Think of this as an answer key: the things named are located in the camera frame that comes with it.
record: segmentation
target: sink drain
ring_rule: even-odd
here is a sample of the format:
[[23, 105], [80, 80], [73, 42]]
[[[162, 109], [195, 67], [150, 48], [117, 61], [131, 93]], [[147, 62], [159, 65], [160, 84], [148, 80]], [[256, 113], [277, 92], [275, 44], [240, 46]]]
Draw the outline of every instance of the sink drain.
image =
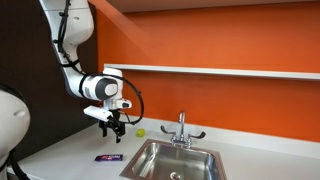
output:
[[182, 174], [177, 173], [177, 172], [172, 172], [170, 174], [170, 178], [171, 178], [171, 180], [183, 180]]

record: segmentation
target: orange wall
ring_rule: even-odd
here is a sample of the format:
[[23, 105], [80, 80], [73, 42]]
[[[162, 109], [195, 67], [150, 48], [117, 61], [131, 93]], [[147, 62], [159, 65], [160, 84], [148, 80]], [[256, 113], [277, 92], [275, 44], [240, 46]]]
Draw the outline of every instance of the orange wall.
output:
[[[97, 12], [104, 63], [320, 72], [320, 3]], [[320, 82], [127, 71], [145, 116], [320, 142]], [[138, 115], [134, 94], [129, 111]]]

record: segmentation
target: faucet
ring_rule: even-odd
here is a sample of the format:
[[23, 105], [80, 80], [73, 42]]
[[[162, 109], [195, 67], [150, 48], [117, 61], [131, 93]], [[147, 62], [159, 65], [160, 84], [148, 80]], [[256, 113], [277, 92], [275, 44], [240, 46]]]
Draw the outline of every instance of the faucet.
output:
[[197, 138], [197, 139], [202, 139], [206, 136], [206, 133], [205, 132], [201, 132], [201, 134], [199, 136], [193, 136], [191, 134], [188, 134], [188, 138], [187, 140], [185, 141], [184, 139], [184, 123], [185, 123], [185, 112], [181, 111], [180, 112], [180, 116], [179, 116], [179, 121], [178, 121], [179, 124], [181, 124], [181, 132], [180, 132], [180, 138], [177, 139], [177, 136], [176, 136], [176, 132], [168, 132], [167, 130], [165, 130], [164, 126], [161, 126], [160, 129], [162, 132], [166, 133], [166, 134], [172, 134], [172, 137], [171, 137], [171, 144], [172, 145], [180, 145], [180, 146], [183, 146], [183, 147], [187, 147], [187, 148], [190, 148], [191, 147], [191, 144], [192, 144], [192, 141], [191, 141], [191, 138]]

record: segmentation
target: faucet handle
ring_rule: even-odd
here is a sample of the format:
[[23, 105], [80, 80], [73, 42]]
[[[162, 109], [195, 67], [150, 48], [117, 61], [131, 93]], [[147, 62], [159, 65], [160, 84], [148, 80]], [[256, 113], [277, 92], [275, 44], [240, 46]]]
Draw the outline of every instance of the faucet handle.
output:
[[164, 128], [164, 126], [160, 126], [160, 129], [161, 129], [162, 132], [164, 132], [164, 133], [166, 133], [166, 134], [176, 135], [176, 132], [168, 132], [168, 131]]
[[202, 138], [204, 138], [205, 136], [206, 136], [206, 133], [205, 133], [204, 131], [202, 131], [199, 136], [194, 136], [194, 135], [191, 135], [191, 134], [188, 135], [189, 139], [190, 139], [191, 137], [196, 138], [196, 139], [202, 139]]

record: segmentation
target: purple package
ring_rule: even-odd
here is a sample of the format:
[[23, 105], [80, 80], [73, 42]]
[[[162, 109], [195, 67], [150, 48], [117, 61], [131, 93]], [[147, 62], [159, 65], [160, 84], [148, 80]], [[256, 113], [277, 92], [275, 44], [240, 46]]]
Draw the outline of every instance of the purple package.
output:
[[106, 154], [97, 156], [95, 161], [122, 161], [123, 155], [122, 154]]

